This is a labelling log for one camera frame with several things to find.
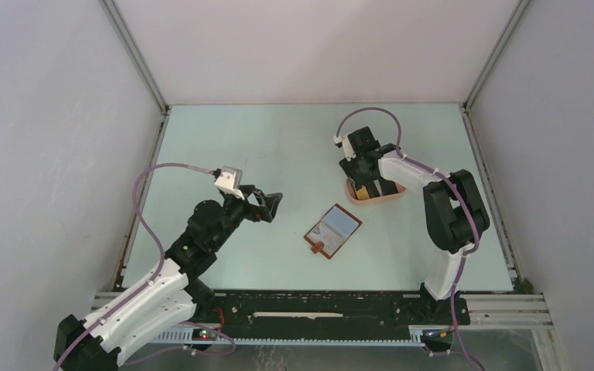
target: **gray wall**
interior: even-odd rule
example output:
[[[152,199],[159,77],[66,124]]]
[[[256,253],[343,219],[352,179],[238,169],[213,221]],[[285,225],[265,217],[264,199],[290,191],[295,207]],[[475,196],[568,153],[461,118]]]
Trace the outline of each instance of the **gray wall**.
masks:
[[[97,0],[0,1],[0,371],[114,272],[159,112]]]
[[[472,117],[569,363],[594,369],[594,2],[535,1]]]

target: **black base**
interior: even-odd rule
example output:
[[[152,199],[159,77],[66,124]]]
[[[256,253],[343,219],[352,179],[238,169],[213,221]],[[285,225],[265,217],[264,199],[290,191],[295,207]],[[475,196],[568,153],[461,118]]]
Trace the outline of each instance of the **black base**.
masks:
[[[83,322],[73,315],[62,320],[58,325],[56,337],[56,348],[53,351],[53,359],[58,361],[63,352],[70,344],[85,331]],[[106,353],[101,348],[101,338],[96,339],[87,335],[76,348],[68,355],[61,365],[63,371],[117,371],[117,356],[119,348]]]
[[[224,332],[239,339],[409,340],[409,325],[452,324],[449,305],[440,303],[433,311],[426,303],[412,291],[215,290],[213,306],[224,311]],[[254,317],[259,311],[330,312],[343,316]],[[456,312],[460,325],[470,324],[464,299],[456,299]],[[208,322],[219,322],[219,314],[213,313]]]

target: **gray floor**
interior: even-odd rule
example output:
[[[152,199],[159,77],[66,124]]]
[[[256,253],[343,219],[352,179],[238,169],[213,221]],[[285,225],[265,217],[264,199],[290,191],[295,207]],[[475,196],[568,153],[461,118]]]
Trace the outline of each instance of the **gray floor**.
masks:
[[[486,370],[541,370],[534,340],[529,331],[494,330],[463,334],[466,348],[482,362]],[[131,359],[151,354],[163,346],[166,345],[147,345]],[[425,352],[417,348],[327,346],[245,346],[225,357],[192,357],[180,351],[167,352],[146,363],[126,366],[122,369],[126,371],[471,370],[461,356],[430,359]]]

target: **wall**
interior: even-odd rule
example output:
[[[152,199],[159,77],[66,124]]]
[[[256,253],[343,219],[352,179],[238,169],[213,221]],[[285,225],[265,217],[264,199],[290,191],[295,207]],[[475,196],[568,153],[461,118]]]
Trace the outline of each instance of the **wall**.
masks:
[[[458,102],[517,0],[117,1],[170,104]]]
[[[0,1],[0,371],[110,280],[159,117],[99,2]]]
[[[534,2],[472,114],[514,249],[594,369],[594,2]]]

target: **yellow object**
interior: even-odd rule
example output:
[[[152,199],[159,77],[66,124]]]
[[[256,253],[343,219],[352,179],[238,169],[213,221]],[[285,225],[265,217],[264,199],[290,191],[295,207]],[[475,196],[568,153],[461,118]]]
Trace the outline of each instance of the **yellow object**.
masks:
[[[357,199],[359,201],[363,201],[365,199],[370,199],[370,194],[367,192],[367,189],[365,188],[365,186],[360,187],[360,189],[356,191],[356,194],[357,194]]]

